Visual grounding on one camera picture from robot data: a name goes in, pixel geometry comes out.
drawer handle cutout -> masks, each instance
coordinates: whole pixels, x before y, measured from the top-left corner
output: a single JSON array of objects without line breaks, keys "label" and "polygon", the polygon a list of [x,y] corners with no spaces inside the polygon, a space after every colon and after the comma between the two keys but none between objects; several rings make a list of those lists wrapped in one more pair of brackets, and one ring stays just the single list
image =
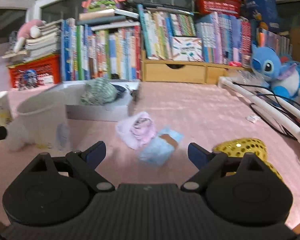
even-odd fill
[{"label": "drawer handle cutout", "polygon": [[180,65],[180,64],[166,64],[166,65],[171,69],[180,69],[185,66],[185,65]]}]

red box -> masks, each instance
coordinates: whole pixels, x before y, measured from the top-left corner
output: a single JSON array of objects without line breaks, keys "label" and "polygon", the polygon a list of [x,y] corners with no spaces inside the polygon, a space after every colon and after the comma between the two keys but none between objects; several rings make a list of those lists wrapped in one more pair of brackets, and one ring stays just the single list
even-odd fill
[{"label": "red box", "polygon": [[61,82],[60,75],[60,55],[51,55],[28,63],[21,63],[8,66],[10,72],[10,82],[13,88],[18,87],[20,77],[23,75],[18,70],[34,70],[37,75],[37,85],[47,85],[50,83],[58,84]]},{"label": "red box", "polygon": [[196,0],[196,5],[201,14],[219,12],[235,17],[239,16],[240,0]]}]

yellow sequined fabric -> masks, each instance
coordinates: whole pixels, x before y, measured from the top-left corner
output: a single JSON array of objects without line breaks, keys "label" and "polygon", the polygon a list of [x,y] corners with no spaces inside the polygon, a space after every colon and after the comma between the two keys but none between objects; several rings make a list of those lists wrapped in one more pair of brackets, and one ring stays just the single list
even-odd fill
[{"label": "yellow sequined fabric", "polygon": [[233,141],[221,143],[213,148],[213,151],[221,151],[229,157],[243,157],[247,152],[257,155],[277,176],[282,179],[279,172],[274,166],[267,161],[268,153],[263,141],[256,138],[242,138]]}]

wooden drawer unit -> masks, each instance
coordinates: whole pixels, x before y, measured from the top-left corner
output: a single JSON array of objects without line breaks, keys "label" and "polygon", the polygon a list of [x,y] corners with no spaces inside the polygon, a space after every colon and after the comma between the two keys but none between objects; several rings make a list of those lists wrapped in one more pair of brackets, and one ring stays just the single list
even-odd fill
[{"label": "wooden drawer unit", "polygon": [[227,69],[219,67],[207,67],[206,80],[207,84],[218,84],[219,77],[226,76]]},{"label": "wooden drawer unit", "polygon": [[206,67],[201,65],[145,63],[144,81],[205,83]]}]

green striped cloth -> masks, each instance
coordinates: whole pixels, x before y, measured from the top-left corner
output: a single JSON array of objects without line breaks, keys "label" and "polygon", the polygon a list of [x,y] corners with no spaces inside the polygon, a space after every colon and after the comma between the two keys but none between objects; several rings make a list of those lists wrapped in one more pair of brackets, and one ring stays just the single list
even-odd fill
[{"label": "green striped cloth", "polygon": [[111,103],[117,96],[117,89],[109,80],[100,77],[88,81],[85,85],[85,92],[80,97],[84,105],[104,105]]}]

